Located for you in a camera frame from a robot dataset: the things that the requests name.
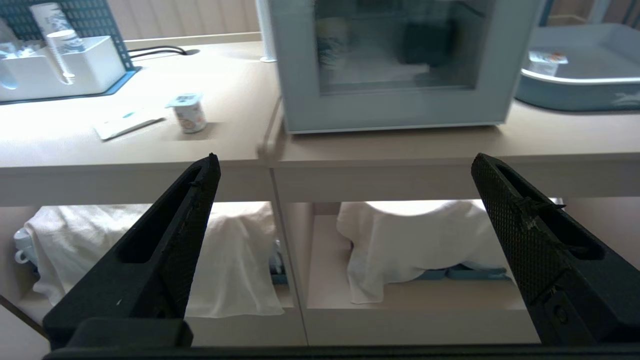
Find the blue mat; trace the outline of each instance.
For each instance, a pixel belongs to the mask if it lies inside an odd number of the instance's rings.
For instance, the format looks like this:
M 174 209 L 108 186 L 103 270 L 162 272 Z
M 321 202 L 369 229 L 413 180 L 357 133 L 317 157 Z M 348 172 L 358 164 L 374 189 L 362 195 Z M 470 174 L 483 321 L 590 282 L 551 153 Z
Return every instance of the blue mat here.
M 427 270 L 414 280 L 441 280 L 445 277 L 452 280 L 509 280 L 506 273 L 504 268 L 478 270 L 458 264 L 450 268 Z
M 12 100 L 12 101 L 0 101 L 0 105 L 10 105 L 10 104 L 20 104 L 23 102 L 38 102 L 38 101 L 51 101 L 51 100 L 67 100 L 67 99 L 78 99 L 80 97 L 96 97 L 96 96 L 108 96 L 113 95 L 118 92 L 120 88 L 122 88 L 127 81 L 133 78 L 138 71 L 140 71 L 142 67 L 135 67 L 133 70 L 127 71 L 124 76 L 120 78 L 120 80 L 116 81 L 111 87 L 100 94 L 90 94 L 90 95 L 75 95 L 75 96 L 62 96 L 62 97 L 44 97 L 42 99 L 28 99 L 28 100 Z

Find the countertop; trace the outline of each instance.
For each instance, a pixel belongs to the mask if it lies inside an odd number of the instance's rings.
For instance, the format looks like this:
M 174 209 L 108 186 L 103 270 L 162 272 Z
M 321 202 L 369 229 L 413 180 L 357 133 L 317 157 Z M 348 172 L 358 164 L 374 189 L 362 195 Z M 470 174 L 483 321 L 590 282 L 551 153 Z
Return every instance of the countertop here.
M 280 101 L 262 42 L 201 45 L 160 54 L 116 94 L 0 106 L 0 206 L 153 202 L 210 152 L 223 171 L 218 201 L 270 200 L 263 149 Z M 176 95 L 203 92 L 207 127 L 183 134 Z M 103 142 L 94 123 L 148 108 L 166 120 Z
M 203 45 L 192 56 L 159 55 L 116 94 L 0 106 L 0 174 L 22 168 L 188 165 L 210 152 L 223 166 L 264 162 L 264 142 L 280 91 L 275 64 L 261 63 L 261 42 Z M 141 107 L 162 109 L 181 92 L 203 92 L 205 130 L 183 134 L 167 119 L 102 142 L 93 124 Z
M 501 126 L 318 135 L 274 131 L 270 165 L 275 168 L 470 165 L 478 152 L 509 162 L 640 161 L 640 113 L 559 113 L 519 101 L 513 101 Z

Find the mini fridge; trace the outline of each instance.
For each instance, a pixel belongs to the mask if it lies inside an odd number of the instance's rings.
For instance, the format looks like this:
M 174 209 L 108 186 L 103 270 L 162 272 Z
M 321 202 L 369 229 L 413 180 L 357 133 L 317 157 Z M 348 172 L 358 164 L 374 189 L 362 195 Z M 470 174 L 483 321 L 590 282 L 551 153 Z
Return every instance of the mini fridge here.
M 270 0 L 290 133 L 505 121 L 539 0 Z

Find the white card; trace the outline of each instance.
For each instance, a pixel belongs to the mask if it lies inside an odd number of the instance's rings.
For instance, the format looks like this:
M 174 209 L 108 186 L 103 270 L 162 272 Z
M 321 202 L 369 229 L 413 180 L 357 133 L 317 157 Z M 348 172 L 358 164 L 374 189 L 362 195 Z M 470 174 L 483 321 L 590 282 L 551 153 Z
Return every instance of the white card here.
M 122 117 L 113 117 L 112 119 L 99 122 L 93 125 L 93 128 L 95 132 L 98 133 L 100 139 L 109 140 L 141 127 L 162 121 L 164 120 L 165 113 L 166 111 L 164 109 L 155 111 L 140 109 L 126 113 Z

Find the white table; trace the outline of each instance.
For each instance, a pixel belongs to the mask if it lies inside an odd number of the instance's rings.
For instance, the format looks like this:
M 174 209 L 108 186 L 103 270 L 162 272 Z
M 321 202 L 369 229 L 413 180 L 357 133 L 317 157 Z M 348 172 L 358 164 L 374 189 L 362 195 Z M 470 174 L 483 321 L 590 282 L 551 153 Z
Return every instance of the white table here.
M 549 196 L 638 196 L 639 140 L 637 113 L 561 114 L 515 101 L 498 127 L 307 136 L 274 127 L 269 166 L 286 202 L 476 199 L 478 152 Z
M 261 42 L 205 45 L 159 55 L 115 95 L 0 106 L 0 206 L 153 202 L 189 164 L 218 155 L 217 201 L 271 200 L 262 144 L 280 97 Z M 209 122 L 186 135 L 167 119 L 102 142 L 92 124 L 181 92 L 204 93 Z

